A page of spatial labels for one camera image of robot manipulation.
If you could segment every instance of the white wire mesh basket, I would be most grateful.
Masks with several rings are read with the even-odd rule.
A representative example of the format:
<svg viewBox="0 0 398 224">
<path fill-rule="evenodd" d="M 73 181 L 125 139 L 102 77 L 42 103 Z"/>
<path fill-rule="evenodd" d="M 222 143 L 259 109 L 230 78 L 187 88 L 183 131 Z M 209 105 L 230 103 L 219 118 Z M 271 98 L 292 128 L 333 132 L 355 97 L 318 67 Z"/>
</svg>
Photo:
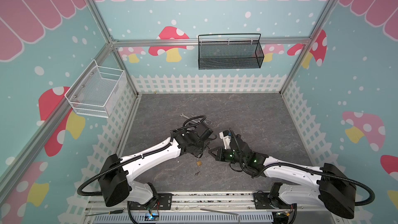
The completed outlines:
<svg viewBox="0 0 398 224">
<path fill-rule="evenodd" d="M 126 84 L 124 70 L 101 67 L 93 60 L 65 97 L 77 114 L 108 118 Z"/>
</svg>

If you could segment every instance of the mushroom graphic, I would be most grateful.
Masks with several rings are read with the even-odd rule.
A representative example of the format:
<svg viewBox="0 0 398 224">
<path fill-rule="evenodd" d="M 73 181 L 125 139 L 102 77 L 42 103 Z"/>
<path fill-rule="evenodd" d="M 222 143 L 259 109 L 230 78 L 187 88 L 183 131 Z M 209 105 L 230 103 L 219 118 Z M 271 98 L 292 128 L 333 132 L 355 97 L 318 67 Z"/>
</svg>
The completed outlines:
<svg viewBox="0 0 398 224">
<path fill-rule="evenodd" d="M 27 202 L 31 202 L 36 207 L 43 202 L 49 191 L 49 184 L 37 184 L 35 182 L 47 166 L 47 162 L 34 162 L 27 169 L 17 186 L 12 190 L 7 201 L 1 206 L 2 222 L 4 224 L 20 224 L 25 215 Z"/>
<path fill-rule="evenodd" d="M 69 87 L 55 87 L 47 90 L 40 96 L 39 112 L 41 120 L 37 122 L 38 125 L 41 125 L 49 117 L 58 103 L 64 98 L 64 92 L 68 89 Z M 72 134 L 72 137 L 77 139 L 82 133 L 85 124 L 86 119 L 82 116 L 78 116 L 70 109 L 44 145 L 47 156 L 55 156 L 61 150 L 62 144 L 64 143 L 65 130 L 68 130 Z"/>
<path fill-rule="evenodd" d="M 390 197 L 390 200 L 392 201 L 392 203 L 398 209 L 398 191 L 389 190 L 389 191 L 387 191 L 387 194 Z"/>
<path fill-rule="evenodd" d="M 353 126 L 346 129 L 346 134 L 353 143 L 357 144 L 365 136 L 375 152 L 383 146 L 386 131 L 379 116 L 361 112 L 343 112 L 343 119 L 342 124 L 348 123 Z"/>
<path fill-rule="evenodd" d="M 142 47 L 120 47 L 118 49 L 120 55 L 123 58 L 123 61 L 127 61 L 127 57 L 129 58 L 130 63 L 140 62 L 136 54 L 145 55 L 146 52 Z"/>
<path fill-rule="evenodd" d="M 380 163 L 383 169 L 398 181 L 398 157 L 383 155 L 380 158 Z"/>
<path fill-rule="evenodd" d="M 308 54 L 305 56 L 301 66 L 308 69 L 310 67 L 310 61 L 312 57 L 315 58 L 316 64 L 321 66 L 325 60 L 327 44 L 328 40 L 326 38 L 326 32 L 321 30 L 321 33 L 319 34 L 315 43 L 312 45 Z M 296 44 L 287 51 L 287 54 L 290 56 L 295 56 L 301 52 L 303 46 L 303 44 Z"/>
<path fill-rule="evenodd" d="M 176 27 L 167 26 L 165 27 L 156 39 L 189 39 L 187 34 Z M 167 53 L 167 62 L 179 62 L 181 61 L 181 56 L 178 52 L 178 48 L 183 48 L 187 50 L 193 50 L 193 46 L 166 46 L 166 47 L 150 47 L 149 53 L 153 56 L 158 56 Z"/>
<path fill-rule="evenodd" d="M 285 48 L 281 44 L 266 44 L 263 45 L 264 60 L 263 62 L 272 61 L 272 54 L 283 54 Z"/>
</svg>

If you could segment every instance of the gray floor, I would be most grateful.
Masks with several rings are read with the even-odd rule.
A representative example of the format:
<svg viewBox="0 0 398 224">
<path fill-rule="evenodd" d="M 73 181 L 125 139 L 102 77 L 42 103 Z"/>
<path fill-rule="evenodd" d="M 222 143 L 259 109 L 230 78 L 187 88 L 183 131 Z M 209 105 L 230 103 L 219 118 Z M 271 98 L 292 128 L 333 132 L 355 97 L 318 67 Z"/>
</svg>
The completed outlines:
<svg viewBox="0 0 398 224">
<path fill-rule="evenodd" d="M 278 93 L 143 94 L 123 155 L 145 150 L 169 137 L 170 130 L 186 120 L 180 114 L 206 115 L 215 133 L 232 127 L 256 152 L 284 161 L 311 165 L 299 134 Z M 222 146 L 217 138 L 210 148 Z M 137 177 L 151 182 L 157 191 L 270 190 L 280 179 L 252 179 L 234 172 L 226 162 L 207 153 L 200 159 L 191 154 L 168 160 Z"/>
</svg>

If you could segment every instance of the black wire mesh basket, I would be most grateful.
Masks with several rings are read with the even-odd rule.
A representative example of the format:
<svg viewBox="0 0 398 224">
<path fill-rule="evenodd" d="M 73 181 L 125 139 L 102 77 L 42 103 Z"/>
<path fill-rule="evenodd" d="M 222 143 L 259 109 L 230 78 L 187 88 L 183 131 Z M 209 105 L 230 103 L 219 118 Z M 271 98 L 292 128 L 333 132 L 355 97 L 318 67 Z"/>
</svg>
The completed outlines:
<svg viewBox="0 0 398 224">
<path fill-rule="evenodd" d="M 261 68 L 260 37 L 256 33 L 199 35 L 199 69 Z"/>
</svg>

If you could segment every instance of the screwdriver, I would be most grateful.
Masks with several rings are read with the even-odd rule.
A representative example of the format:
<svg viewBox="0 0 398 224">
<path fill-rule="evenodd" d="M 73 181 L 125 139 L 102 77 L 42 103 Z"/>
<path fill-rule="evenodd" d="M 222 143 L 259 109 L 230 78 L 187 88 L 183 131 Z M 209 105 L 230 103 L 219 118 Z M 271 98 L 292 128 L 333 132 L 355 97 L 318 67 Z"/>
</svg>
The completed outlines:
<svg viewBox="0 0 398 224">
<path fill-rule="evenodd" d="M 100 215 L 100 214 L 121 214 L 121 213 L 123 213 L 123 210 L 122 210 L 122 209 L 119 209 L 119 210 L 110 211 L 110 212 L 107 212 L 107 213 L 88 214 L 88 215 L 86 215 L 86 216 L 93 216 L 93 215 Z"/>
</svg>

